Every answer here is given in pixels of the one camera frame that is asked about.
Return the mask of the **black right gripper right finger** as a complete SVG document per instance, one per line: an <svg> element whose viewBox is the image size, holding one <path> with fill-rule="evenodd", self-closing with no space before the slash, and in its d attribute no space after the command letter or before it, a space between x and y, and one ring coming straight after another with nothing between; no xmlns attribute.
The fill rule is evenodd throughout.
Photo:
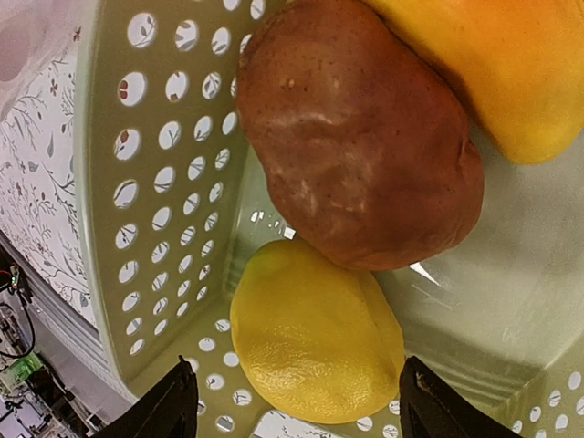
<svg viewBox="0 0 584 438"><path fill-rule="evenodd" d="M517 434L477 410L415 356L400 376L404 438L511 438Z"/></svg>

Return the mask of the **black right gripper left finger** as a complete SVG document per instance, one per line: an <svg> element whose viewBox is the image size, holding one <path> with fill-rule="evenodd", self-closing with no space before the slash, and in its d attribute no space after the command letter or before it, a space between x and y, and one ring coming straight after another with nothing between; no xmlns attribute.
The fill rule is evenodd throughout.
<svg viewBox="0 0 584 438"><path fill-rule="evenodd" d="M199 391L192 365L179 362L100 438L195 438Z"/></svg>

